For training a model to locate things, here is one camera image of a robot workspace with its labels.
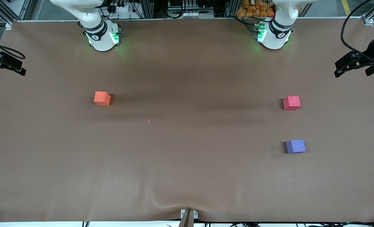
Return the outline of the orange foam cube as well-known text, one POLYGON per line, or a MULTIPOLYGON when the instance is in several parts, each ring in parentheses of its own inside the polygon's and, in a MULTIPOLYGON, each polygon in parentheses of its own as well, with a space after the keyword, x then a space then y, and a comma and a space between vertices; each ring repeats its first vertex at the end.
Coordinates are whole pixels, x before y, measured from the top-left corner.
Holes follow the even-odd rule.
POLYGON ((96 91, 93 101, 96 105, 109 106, 111 103, 111 95, 105 91, 96 91))

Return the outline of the red foam cube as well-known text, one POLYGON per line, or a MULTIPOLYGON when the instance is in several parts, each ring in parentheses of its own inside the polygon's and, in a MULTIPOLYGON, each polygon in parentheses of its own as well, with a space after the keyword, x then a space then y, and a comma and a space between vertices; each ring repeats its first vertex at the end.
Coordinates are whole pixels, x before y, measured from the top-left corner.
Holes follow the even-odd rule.
POLYGON ((282 105, 283 105, 283 110, 285 111, 295 111, 302 106, 299 96, 287 96, 282 101, 282 105))

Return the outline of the purple foam cube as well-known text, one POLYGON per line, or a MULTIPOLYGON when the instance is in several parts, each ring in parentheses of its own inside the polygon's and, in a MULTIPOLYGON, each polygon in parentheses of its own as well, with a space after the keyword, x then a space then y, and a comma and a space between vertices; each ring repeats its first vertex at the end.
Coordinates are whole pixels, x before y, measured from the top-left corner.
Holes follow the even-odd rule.
POLYGON ((286 142, 288 154, 299 154, 306 152, 304 140, 290 140, 286 142))

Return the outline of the pile of orange bags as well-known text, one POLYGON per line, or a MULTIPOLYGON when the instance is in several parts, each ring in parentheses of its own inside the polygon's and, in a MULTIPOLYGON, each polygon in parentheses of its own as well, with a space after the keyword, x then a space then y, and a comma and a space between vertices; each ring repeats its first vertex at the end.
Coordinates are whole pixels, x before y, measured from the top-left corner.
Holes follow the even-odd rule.
POLYGON ((274 17, 276 6, 271 0, 240 0, 238 18, 274 17))

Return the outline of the white power strip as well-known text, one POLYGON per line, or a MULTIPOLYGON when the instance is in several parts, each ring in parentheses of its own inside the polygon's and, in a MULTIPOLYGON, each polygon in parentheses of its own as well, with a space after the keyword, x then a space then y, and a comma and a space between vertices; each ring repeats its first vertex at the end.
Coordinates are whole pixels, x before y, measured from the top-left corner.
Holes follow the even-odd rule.
POLYGON ((107 3, 109 13, 129 13, 132 12, 132 6, 129 0, 112 0, 107 3))

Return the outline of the white connector block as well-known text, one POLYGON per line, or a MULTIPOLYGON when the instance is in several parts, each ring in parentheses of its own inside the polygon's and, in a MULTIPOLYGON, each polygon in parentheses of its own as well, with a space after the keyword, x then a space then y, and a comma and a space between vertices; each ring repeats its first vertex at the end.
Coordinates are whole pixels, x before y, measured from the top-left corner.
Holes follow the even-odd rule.
POLYGON ((183 19, 210 19, 214 18, 214 14, 211 11, 186 11, 183 13, 181 18, 183 19))

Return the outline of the large table mat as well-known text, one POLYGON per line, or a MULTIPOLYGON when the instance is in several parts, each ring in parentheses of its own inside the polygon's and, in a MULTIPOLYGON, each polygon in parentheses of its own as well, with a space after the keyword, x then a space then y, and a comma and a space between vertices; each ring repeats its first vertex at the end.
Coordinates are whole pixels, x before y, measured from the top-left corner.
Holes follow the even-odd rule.
POLYGON ((76 22, 14 23, 0 222, 374 222, 374 77, 335 78, 343 21, 298 19, 280 50, 233 19, 131 21, 104 53, 76 22))

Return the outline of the metal table clamp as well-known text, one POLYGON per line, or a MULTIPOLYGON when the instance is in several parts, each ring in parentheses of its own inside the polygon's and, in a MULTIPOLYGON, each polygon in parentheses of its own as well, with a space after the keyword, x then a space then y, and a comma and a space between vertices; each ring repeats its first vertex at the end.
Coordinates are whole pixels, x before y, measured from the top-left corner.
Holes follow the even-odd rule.
POLYGON ((194 220, 198 219, 199 215, 193 209, 181 209, 181 221, 178 227, 194 227, 194 220))

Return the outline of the aluminium frame post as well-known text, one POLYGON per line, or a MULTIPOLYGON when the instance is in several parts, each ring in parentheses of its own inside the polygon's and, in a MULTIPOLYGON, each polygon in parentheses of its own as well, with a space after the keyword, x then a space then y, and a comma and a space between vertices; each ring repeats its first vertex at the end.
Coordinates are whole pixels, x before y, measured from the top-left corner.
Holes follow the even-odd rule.
POLYGON ((144 19, 153 19, 154 17, 154 0, 140 0, 141 9, 144 19))
POLYGON ((236 17, 236 12, 240 8, 240 0, 225 0, 225 17, 236 17))

